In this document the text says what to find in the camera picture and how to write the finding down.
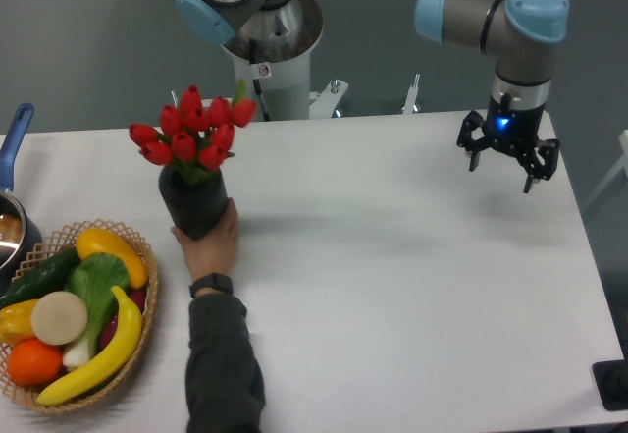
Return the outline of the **forearm in dark sleeve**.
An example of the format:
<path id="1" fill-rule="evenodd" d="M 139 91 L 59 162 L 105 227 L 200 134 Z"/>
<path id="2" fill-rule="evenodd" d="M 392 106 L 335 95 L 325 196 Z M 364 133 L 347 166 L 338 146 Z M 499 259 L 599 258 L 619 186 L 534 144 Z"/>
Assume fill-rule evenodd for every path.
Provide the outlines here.
<path id="1" fill-rule="evenodd" d="M 190 303 L 188 432 L 260 430 L 265 388 L 246 315 L 246 307 L 232 295 L 202 295 Z"/>

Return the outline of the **person's hand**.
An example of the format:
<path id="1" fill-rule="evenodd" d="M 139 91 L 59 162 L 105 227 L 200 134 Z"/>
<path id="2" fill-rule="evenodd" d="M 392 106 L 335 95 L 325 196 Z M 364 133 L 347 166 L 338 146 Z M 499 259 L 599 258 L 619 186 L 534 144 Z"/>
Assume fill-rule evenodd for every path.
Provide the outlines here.
<path id="1" fill-rule="evenodd" d="M 227 209 L 216 226 L 199 240 L 193 240 L 177 227 L 171 232 L 182 248 L 191 281 L 213 273 L 230 276 L 236 265 L 239 222 L 236 205 L 228 199 Z"/>

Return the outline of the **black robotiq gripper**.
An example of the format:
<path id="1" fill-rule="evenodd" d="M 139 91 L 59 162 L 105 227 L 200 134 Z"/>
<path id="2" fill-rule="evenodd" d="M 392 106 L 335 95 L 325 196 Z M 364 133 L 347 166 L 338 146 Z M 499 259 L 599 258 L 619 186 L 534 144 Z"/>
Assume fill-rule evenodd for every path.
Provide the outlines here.
<path id="1" fill-rule="evenodd" d="M 490 100 L 486 120 L 477 111 L 470 111 L 462 121 L 456 144 L 469 157 L 469 171 L 479 165 L 480 154 L 490 144 L 496 144 L 503 153 L 515 150 L 521 153 L 521 166 L 527 173 L 524 193 L 529 193 L 535 182 L 548 181 L 556 171 L 560 154 L 557 138 L 540 140 L 538 129 L 545 105 L 533 109 L 512 109 L 513 99 L 505 102 Z"/>

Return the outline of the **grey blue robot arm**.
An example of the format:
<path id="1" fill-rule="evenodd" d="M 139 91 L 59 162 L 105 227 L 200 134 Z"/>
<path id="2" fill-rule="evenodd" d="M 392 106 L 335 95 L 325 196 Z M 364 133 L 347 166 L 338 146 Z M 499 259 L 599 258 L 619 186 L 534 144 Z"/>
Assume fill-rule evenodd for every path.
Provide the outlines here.
<path id="1" fill-rule="evenodd" d="M 315 0 L 176 0 L 176 7 L 191 30 L 232 58 L 258 120 L 334 113 L 345 84 L 310 89 L 310 55 L 323 32 Z M 496 58 L 488 111 L 468 113 L 457 139 L 472 165 L 493 149 L 514 158 L 528 184 L 552 177 L 559 143 L 539 138 L 538 130 L 569 9 L 569 0 L 416 1 L 413 24 L 421 36 Z"/>

